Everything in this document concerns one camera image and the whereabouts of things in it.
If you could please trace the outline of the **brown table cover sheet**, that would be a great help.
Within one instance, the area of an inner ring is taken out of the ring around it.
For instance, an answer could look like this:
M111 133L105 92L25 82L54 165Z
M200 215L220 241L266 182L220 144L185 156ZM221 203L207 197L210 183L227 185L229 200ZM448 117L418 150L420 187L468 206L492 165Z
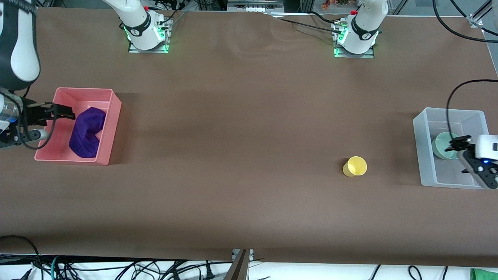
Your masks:
M421 185L412 120L493 79L484 43L387 17L374 59L266 14L187 12L170 52L131 54L113 10L44 8L28 97L110 88L108 166L0 150L0 236L42 254L498 266L498 190ZM368 165L343 174L353 157Z

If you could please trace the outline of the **yellow cup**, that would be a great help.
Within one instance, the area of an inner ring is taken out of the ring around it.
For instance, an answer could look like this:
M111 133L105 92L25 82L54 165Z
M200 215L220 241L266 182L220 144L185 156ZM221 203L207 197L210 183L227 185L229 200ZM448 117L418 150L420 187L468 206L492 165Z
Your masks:
M343 165L342 172L347 177L359 177L368 170L367 162L359 156L349 158Z

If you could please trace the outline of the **green cloth scrap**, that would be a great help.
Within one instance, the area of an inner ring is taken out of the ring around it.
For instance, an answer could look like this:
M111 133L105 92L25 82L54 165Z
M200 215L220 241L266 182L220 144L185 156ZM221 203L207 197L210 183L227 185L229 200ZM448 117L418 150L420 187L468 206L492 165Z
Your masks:
M471 268L470 280L498 280L498 272Z

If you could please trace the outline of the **clear plastic bin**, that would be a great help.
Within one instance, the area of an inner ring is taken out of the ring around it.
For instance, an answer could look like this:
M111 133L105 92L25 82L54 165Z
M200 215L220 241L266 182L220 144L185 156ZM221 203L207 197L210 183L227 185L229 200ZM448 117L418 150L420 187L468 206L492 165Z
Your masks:
M459 137L471 136L471 144L478 135L490 135L484 112L425 108L413 119L421 183L424 186L461 189L485 189L464 169L459 159L443 160L433 153L432 141L440 133L455 133Z

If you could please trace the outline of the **pale green bowl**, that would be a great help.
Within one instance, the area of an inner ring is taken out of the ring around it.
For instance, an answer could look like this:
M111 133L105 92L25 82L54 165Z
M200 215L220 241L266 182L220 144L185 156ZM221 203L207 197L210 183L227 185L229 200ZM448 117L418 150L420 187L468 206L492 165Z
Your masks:
M455 133L449 133L449 132L443 132L437 135L436 138L432 141L432 149L433 153L435 156L438 158L441 158L443 160L456 160L458 159L458 152L451 150L451 151L446 151L446 149L450 148L451 140L453 138L457 138L458 135Z

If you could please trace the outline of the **purple cloth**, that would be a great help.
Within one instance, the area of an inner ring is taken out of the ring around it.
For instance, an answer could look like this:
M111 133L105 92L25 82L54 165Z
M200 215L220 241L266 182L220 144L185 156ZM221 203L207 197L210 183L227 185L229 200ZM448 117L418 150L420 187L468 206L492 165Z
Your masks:
M100 139L97 137L105 124L106 113L95 107L84 110L74 124L69 140L69 148L81 158L97 156Z

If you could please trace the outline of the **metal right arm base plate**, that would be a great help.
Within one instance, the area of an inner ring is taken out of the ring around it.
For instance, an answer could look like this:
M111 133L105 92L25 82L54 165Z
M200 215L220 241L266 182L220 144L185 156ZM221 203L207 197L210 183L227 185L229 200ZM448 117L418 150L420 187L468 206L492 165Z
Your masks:
M171 37L172 18L164 19L160 16L160 21L152 20L147 16L146 21L141 25L130 27L124 26L124 30L129 40L128 51L130 53L168 53Z

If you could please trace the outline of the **aluminium frame profile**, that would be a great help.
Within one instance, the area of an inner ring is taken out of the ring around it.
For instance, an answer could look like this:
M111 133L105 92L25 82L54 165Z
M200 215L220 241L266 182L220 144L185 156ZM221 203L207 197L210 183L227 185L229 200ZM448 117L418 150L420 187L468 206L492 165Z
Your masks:
M482 28L482 19L492 10L492 0L486 0L473 14L466 16L472 28Z

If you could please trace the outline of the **white power strip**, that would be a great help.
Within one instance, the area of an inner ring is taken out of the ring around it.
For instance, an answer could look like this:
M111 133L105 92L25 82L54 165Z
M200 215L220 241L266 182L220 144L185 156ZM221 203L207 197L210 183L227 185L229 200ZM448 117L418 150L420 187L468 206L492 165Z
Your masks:
M284 12L284 0L226 0L227 11Z

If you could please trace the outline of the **orange background objects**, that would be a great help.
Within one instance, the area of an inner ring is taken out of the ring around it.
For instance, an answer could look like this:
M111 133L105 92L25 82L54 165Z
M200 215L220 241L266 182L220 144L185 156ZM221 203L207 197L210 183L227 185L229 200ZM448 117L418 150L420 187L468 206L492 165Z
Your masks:
M352 8L357 5L357 0L322 0L320 7L323 11L327 11L332 8Z

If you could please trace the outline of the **brown table support beam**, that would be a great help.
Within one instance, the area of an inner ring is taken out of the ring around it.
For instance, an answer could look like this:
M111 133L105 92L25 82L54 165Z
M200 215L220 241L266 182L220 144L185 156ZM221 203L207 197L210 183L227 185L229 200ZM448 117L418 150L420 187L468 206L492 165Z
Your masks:
M235 259L223 280L247 280L249 264L254 259L253 249L238 249L235 252Z

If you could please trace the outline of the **pink plastic bin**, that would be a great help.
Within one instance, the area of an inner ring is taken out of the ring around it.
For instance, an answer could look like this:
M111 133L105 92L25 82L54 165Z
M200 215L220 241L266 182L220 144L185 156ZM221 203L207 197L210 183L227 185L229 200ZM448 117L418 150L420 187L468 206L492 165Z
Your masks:
M66 165L106 166L114 143L122 102L112 89L59 87L56 89L53 103L71 107L76 117L88 109L98 109L105 114L103 128L95 134L98 139L96 156L82 158L70 149L69 142L75 120L58 119L51 139L42 141L46 144L35 152L36 161Z

